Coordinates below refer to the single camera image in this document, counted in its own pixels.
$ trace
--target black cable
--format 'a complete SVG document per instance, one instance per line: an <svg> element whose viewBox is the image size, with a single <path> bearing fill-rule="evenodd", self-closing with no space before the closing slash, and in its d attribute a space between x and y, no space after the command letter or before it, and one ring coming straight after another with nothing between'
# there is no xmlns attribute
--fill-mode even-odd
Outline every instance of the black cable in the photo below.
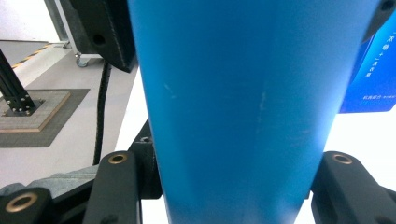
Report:
<svg viewBox="0 0 396 224"><path fill-rule="evenodd" d="M105 61L102 71L102 79L100 80L100 87L98 93L97 116L96 116L96 140L95 151L93 154L93 165L99 164L102 153L103 143L103 129L105 126L105 104L108 81L110 80L111 64Z"/></svg>

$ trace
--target wheel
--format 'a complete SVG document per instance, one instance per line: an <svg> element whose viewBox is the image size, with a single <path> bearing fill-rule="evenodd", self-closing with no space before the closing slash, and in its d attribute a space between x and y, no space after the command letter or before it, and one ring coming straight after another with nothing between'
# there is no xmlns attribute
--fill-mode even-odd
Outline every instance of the wheel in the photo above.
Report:
<svg viewBox="0 0 396 224"><path fill-rule="evenodd" d="M78 67L86 67L88 66L88 61L86 60L81 60L81 58L76 59L76 64Z"/></svg>

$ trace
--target black metal post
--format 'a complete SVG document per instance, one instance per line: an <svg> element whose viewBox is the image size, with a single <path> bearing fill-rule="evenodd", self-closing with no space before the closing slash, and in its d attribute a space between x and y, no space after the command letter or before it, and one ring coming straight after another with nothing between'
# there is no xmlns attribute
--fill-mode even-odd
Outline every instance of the black metal post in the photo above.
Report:
<svg viewBox="0 0 396 224"><path fill-rule="evenodd" d="M24 112L36 108L35 103L26 89L18 80L14 70L9 65L3 52L0 50L0 92L13 112Z"/></svg>

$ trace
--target blue package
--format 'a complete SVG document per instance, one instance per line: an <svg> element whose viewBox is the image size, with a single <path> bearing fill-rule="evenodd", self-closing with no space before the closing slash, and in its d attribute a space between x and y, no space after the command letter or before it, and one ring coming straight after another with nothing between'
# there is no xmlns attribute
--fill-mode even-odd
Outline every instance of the blue package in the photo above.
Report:
<svg viewBox="0 0 396 224"><path fill-rule="evenodd" d="M340 113L390 111L396 104L396 13L362 44Z"/></svg>

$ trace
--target blue container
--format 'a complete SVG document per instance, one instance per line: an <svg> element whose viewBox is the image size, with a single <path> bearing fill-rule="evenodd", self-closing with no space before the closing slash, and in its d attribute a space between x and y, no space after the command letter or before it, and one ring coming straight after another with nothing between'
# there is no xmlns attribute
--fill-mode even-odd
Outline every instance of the blue container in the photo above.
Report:
<svg viewBox="0 0 396 224"><path fill-rule="evenodd" d="M291 223L375 0L129 0L171 223Z"/></svg>

